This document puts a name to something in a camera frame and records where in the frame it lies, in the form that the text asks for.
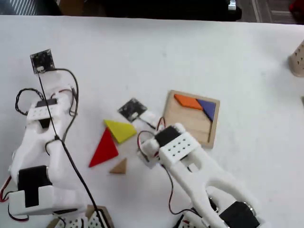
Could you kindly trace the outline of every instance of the black cable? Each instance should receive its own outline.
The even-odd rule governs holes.
[[[61,141],[61,144],[62,144],[62,146],[63,146],[63,149],[64,149],[64,151],[66,152],[66,155],[67,155],[67,157],[68,157],[68,159],[69,159],[69,161],[70,161],[70,163],[71,163],[71,165],[72,165],[72,167],[73,167],[73,169],[74,169],[76,175],[77,175],[78,178],[80,179],[80,181],[81,181],[81,183],[83,184],[83,186],[84,186],[84,188],[85,188],[85,190],[86,190],[88,196],[90,197],[90,200],[92,201],[92,204],[93,204],[93,206],[94,206],[94,210],[95,210],[96,213],[97,213],[97,217],[98,217],[98,220],[99,220],[99,222],[100,222],[100,224],[101,224],[101,227],[102,227],[102,228],[105,228],[105,226],[104,226],[104,224],[103,224],[103,222],[102,222],[101,216],[100,216],[100,214],[99,214],[99,212],[98,212],[98,207],[97,207],[97,205],[96,205],[96,203],[95,203],[95,200],[94,200],[94,198],[93,198],[93,196],[92,196],[92,194],[91,194],[91,192],[90,192],[90,189],[88,188],[88,186],[86,185],[85,180],[83,179],[83,177],[81,176],[80,172],[78,171],[78,169],[77,169],[77,167],[76,167],[76,165],[75,165],[75,163],[74,163],[74,161],[73,161],[73,159],[72,159],[72,157],[71,157],[71,154],[69,153],[69,151],[68,151],[68,149],[67,149],[67,147],[66,147],[66,145],[65,145],[65,139],[66,139],[66,136],[67,136],[67,132],[68,132],[69,128],[71,127],[71,125],[73,124],[73,122],[74,122],[74,120],[75,120],[75,118],[76,118],[77,111],[78,111],[78,101],[79,101],[79,87],[78,87],[78,82],[77,82],[76,77],[74,76],[74,74],[73,74],[70,70],[64,69],[64,68],[55,68],[55,69],[52,69],[52,70],[50,70],[50,71],[56,71],[56,70],[67,71],[67,72],[69,72],[69,73],[72,75],[72,77],[74,78],[74,81],[75,81],[75,83],[76,83],[76,92],[73,93],[73,95],[76,97],[76,98],[75,98],[75,99],[76,99],[75,116],[73,116],[73,118],[72,118],[72,120],[71,120],[69,126],[67,127],[67,129],[66,129],[66,131],[65,131],[64,136],[63,136],[62,139],[60,139],[59,136],[57,135],[56,130],[55,130],[55,126],[54,126],[53,121],[52,121],[53,128],[54,128],[54,131],[55,131],[55,138],[54,138],[53,140],[47,142],[46,145],[45,145],[45,148],[46,148],[46,151],[47,151],[47,145],[48,145],[49,143],[54,142],[54,141],[56,141],[56,140],[60,140],[60,141]],[[44,95],[45,100],[46,100],[46,96],[45,96],[45,93],[44,93],[43,85],[42,85],[41,78],[40,78],[39,74],[38,74],[38,78],[39,78],[39,81],[40,81],[40,85],[41,85],[41,89],[42,89],[43,95]],[[51,115],[51,112],[49,111],[48,101],[47,101],[47,100],[46,100],[46,104],[47,104],[48,114],[49,114],[49,116],[50,116],[50,118],[51,118],[51,120],[52,120],[52,115]]]
[[[179,215],[179,214],[181,214],[181,213],[183,213],[185,211],[190,211],[193,214],[195,214],[195,215],[199,216],[200,218],[202,218],[197,212],[195,212],[195,211],[193,211],[191,209],[184,209],[184,210],[181,210],[181,211],[179,211],[177,213],[175,213],[175,212],[172,211],[172,209],[171,209],[171,200],[172,200],[172,195],[173,195],[173,180],[172,180],[171,175],[169,174],[169,171],[163,165],[162,165],[162,167],[166,170],[166,172],[167,172],[167,174],[169,176],[170,182],[171,182],[171,194],[170,194],[170,197],[169,197],[169,211],[171,212],[171,214],[173,214],[173,215]]]
[[[9,214],[9,217],[12,219],[12,220],[15,220],[17,222],[27,222],[29,220],[29,216],[27,215],[26,218],[17,218],[15,216],[13,216],[11,213],[10,213],[10,204],[8,204],[8,214]]]
[[[65,220],[59,216],[58,216],[58,219],[60,219],[63,222],[63,228],[66,228],[67,223],[65,222]]]
[[[53,122],[53,117],[52,117],[52,114],[51,114],[51,111],[49,110],[49,106],[48,106],[48,101],[47,101],[47,96],[44,92],[44,89],[43,89],[43,85],[42,85],[42,82],[41,82],[41,78],[40,78],[40,75],[39,73],[38,74],[38,78],[39,78],[39,82],[40,82],[40,85],[41,85],[41,89],[42,89],[42,93],[43,93],[43,97],[44,97],[44,100],[46,101],[46,105],[47,105],[47,111],[48,111],[48,114],[49,114],[49,118],[51,119],[51,122],[52,122],[52,126],[53,126],[53,129],[54,129],[54,132],[55,132],[55,138],[59,138],[57,132],[56,132],[56,129],[55,129],[55,125],[54,125],[54,122]]]
[[[22,94],[24,91],[33,91],[33,92],[35,92],[36,94],[38,94],[38,96],[40,97],[41,100],[44,100],[44,97],[43,97],[42,93],[40,93],[38,90],[36,90],[36,89],[34,89],[34,88],[24,88],[24,89],[21,89],[21,90],[18,92],[18,94],[17,94],[17,96],[16,96],[15,109],[16,109],[17,112],[21,113],[22,115],[28,115],[28,113],[29,113],[28,111],[23,112],[23,111],[21,111],[21,110],[19,109],[19,106],[18,106],[18,102],[19,102],[20,96],[21,96],[21,94]]]
[[[150,124],[148,121],[143,120],[142,118],[138,117],[137,119],[143,121],[144,123],[146,123],[149,127],[151,127],[152,129],[156,130],[156,127],[154,127],[152,124]]]
[[[73,94],[75,96],[75,100],[76,100],[76,106],[75,106],[75,116],[73,116],[70,124],[68,125],[68,127],[66,128],[66,132],[63,134],[63,137],[62,137],[62,141],[66,141],[66,136],[67,136],[67,133],[68,131],[70,130],[70,127],[72,126],[75,118],[76,118],[76,115],[77,115],[77,111],[78,111],[78,101],[79,101],[79,86],[78,86],[78,82],[77,82],[77,79],[75,77],[75,75],[69,70],[69,69],[65,69],[65,68],[54,68],[54,69],[51,69],[51,70],[48,70],[48,71],[67,71],[71,74],[71,76],[73,77],[74,81],[75,81],[75,84],[76,84],[76,93]]]

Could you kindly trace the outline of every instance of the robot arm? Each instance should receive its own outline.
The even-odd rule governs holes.
[[[52,95],[47,103],[57,134],[62,138],[71,121],[71,98],[60,91],[71,90],[71,87],[68,84],[62,86],[65,84],[56,72],[46,72],[41,77],[45,81],[46,95]],[[9,169],[18,187],[18,191],[9,194],[12,215],[79,213],[86,210],[84,193],[67,181],[67,156],[62,143],[54,141],[54,138],[46,102],[35,100],[27,115],[21,146],[14,152]]]
[[[185,216],[199,228],[266,228],[260,216],[258,201],[231,174],[224,171],[208,156],[201,145],[180,123],[158,132],[141,144],[150,161],[159,161],[186,191],[201,219],[187,212]],[[212,200],[220,209],[217,213],[210,204],[207,187],[215,187],[233,196],[235,202],[224,210],[221,196]]]

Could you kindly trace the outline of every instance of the tangram piece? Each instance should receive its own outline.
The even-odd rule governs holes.
[[[106,128],[89,167],[98,165],[113,157],[116,157],[117,155],[118,151],[111,137],[111,132],[108,128]]]
[[[110,170],[110,173],[125,174],[127,171],[127,158],[123,159],[114,168]]]
[[[201,107],[201,105],[198,103],[198,101],[195,98],[193,98],[193,97],[184,96],[184,95],[180,95],[180,94],[175,94],[174,98],[183,107],[203,110],[202,107]]]
[[[215,113],[215,103],[210,101],[204,101],[197,99],[199,104],[203,107],[204,113],[207,115],[207,117],[213,121],[214,113]]]
[[[122,143],[136,134],[136,129],[132,124],[112,120],[104,120],[104,122],[118,143]]]

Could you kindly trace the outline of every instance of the wooden puzzle board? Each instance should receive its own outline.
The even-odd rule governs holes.
[[[214,102],[215,113],[213,122],[206,116],[206,114],[197,109],[186,108],[181,106],[178,101],[174,98],[174,94],[180,94],[184,96],[190,96],[196,99]],[[164,117],[166,124],[181,123],[184,125],[186,130],[192,134],[194,138],[203,146],[207,148],[213,148],[215,131],[218,122],[219,115],[219,100],[187,94],[175,90],[169,92],[167,103],[164,111]]]

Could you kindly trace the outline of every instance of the white tabletop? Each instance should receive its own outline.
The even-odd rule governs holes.
[[[304,205],[304,79],[287,57],[304,38],[297,25],[76,17],[0,17],[0,182],[20,145],[25,117],[14,109],[17,92],[38,86],[29,55],[51,48],[55,66],[71,69],[80,86],[79,116],[67,146],[98,205],[117,228],[170,228],[170,183],[135,156],[135,138],[119,156],[88,164],[105,129],[125,121],[117,109],[131,97],[156,114],[171,89],[221,101],[210,155],[260,199],[275,228],[301,227]],[[21,98],[27,108],[34,95]],[[109,175],[122,158],[127,174]],[[175,184],[172,207],[189,206]],[[45,227],[50,216],[20,224],[0,204],[1,227]]]

